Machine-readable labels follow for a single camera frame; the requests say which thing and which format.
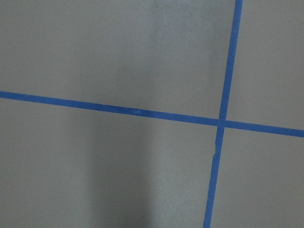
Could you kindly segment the crossing blue tape strip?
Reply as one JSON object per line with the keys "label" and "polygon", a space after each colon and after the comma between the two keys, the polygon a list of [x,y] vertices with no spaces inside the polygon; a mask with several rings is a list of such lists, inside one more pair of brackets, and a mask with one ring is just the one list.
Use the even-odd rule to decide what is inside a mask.
{"label": "crossing blue tape strip", "polygon": [[235,1],[232,28],[231,28],[230,41],[229,41],[228,57],[227,57],[227,63],[226,63],[225,78],[224,78],[224,84],[223,84],[223,90],[222,90],[220,111],[219,111],[219,116],[218,116],[219,118],[218,118],[218,125],[217,125],[216,139],[215,139],[215,153],[214,153],[213,159],[212,159],[206,209],[205,209],[204,221],[203,221],[203,226],[202,226],[203,228],[211,227],[214,200],[215,200],[215,195],[216,195],[216,187],[217,187],[217,180],[218,180],[218,173],[219,173],[220,158],[221,158],[221,151],[222,151],[224,132],[225,132],[225,127],[226,127],[225,124],[226,124],[227,113],[228,113],[228,104],[229,104],[230,90],[231,90],[231,84],[232,84],[232,76],[233,76],[233,71],[234,71],[234,63],[235,63],[236,49],[237,49],[237,43],[238,43],[237,41],[238,41],[242,6],[243,6],[242,0]]}

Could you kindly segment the long blue tape strip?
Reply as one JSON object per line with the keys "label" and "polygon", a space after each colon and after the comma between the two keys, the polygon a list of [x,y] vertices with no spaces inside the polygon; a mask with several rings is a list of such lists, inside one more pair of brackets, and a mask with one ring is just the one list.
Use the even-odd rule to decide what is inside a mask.
{"label": "long blue tape strip", "polygon": [[224,121],[224,120],[200,117],[200,116],[150,111],[150,110],[144,110],[144,109],[121,107],[121,106],[115,106],[115,105],[97,104],[97,103],[52,98],[52,97],[45,97],[45,96],[38,96],[38,95],[27,95],[27,94],[1,91],[0,97],[4,98],[4,99],[11,99],[11,100],[18,100],[18,101],[25,101],[25,102],[65,106],[65,107],[87,109],[87,110],[94,110],[94,111],[101,111],[101,112],[109,112],[109,113],[116,113],[116,114],[142,116],[142,117],[149,117],[149,118],[156,118],[156,119],[163,119],[163,120],[170,120],[170,121],[185,122],[185,123],[191,123],[191,124],[194,123],[194,124],[210,125],[210,126],[216,126],[216,127],[222,126],[225,128],[248,130],[248,131],[262,132],[262,133],[273,133],[273,134],[295,136],[295,137],[301,137],[301,138],[303,138],[303,136],[304,136],[304,131],[299,130],[299,129],[291,129],[291,128],[284,128],[284,127],[277,127],[277,126],[254,124],[254,123],[236,122],[236,121],[229,121],[229,120]]}

